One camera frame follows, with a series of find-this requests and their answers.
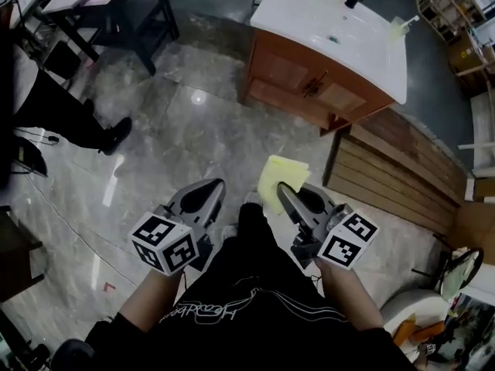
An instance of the black t-shirt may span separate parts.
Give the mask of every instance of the black t-shirt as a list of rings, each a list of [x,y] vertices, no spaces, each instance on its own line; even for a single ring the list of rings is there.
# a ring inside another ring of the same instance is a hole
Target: black t-shirt
[[[415,369],[390,334],[358,332],[299,275],[220,281],[207,272],[147,334],[117,315],[98,339],[94,368]]]

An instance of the white sneaker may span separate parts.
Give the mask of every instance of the white sneaker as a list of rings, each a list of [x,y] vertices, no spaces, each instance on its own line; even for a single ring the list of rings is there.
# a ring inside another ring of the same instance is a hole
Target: white sneaker
[[[225,226],[222,229],[222,243],[229,238],[237,236],[237,227],[235,225]]]
[[[244,197],[244,203],[256,203],[257,205],[263,207],[263,200],[261,199],[260,194],[255,191],[247,193]]]

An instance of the yellow cloth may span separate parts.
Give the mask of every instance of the yellow cloth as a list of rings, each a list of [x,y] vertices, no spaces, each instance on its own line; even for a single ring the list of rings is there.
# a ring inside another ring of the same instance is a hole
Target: yellow cloth
[[[268,157],[258,182],[258,193],[275,214],[282,214],[284,211],[284,207],[277,197],[277,184],[286,182],[296,192],[299,192],[311,174],[308,167],[308,164],[293,159],[278,157],[277,155]]]

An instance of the orange object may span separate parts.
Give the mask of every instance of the orange object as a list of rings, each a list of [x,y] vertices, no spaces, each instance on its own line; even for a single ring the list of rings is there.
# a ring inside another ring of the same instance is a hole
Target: orange object
[[[415,321],[414,320],[404,320],[399,328],[397,329],[394,336],[394,344],[401,346],[409,336],[415,331]]]
[[[434,325],[430,325],[429,327],[425,327],[421,330],[418,330],[417,332],[414,332],[413,334],[411,334],[410,340],[413,343],[422,343],[424,341],[427,341],[431,337],[444,332],[445,329],[446,325],[444,325],[443,322],[438,322]]]

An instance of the black shoe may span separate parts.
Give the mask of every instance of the black shoe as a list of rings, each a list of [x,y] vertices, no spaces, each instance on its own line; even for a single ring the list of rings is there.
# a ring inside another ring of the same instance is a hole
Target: black shoe
[[[124,118],[113,128],[107,129],[109,136],[108,146],[102,148],[102,152],[106,155],[112,155],[117,147],[129,136],[132,129],[132,119],[129,117]]]
[[[93,115],[94,113],[94,103],[91,99],[86,99],[83,103],[84,110]]]

